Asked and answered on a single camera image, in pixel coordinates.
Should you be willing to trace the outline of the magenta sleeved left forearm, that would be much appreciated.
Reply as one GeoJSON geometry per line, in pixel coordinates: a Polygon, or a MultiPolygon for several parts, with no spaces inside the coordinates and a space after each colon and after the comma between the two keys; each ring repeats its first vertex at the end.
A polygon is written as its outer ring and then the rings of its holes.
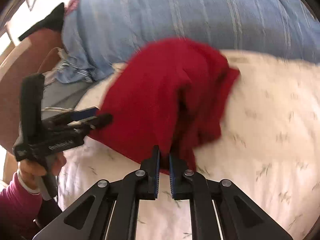
{"type": "Polygon", "coordinates": [[[40,191],[29,188],[15,172],[9,186],[1,191],[1,233],[7,239],[32,239],[39,231],[34,220],[41,205],[40,191]]]}

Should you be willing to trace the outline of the person's left hand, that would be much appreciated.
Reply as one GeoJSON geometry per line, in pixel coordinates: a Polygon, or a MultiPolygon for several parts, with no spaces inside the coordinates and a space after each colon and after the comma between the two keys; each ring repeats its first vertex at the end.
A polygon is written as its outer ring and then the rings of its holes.
{"type": "MultiPolygon", "coordinates": [[[[51,173],[58,176],[66,163],[67,160],[64,153],[57,153],[51,167],[51,173]]],[[[45,168],[35,161],[24,159],[18,163],[17,175],[19,182],[31,194],[37,194],[40,191],[36,184],[36,177],[45,176],[46,174],[45,168]]]]}

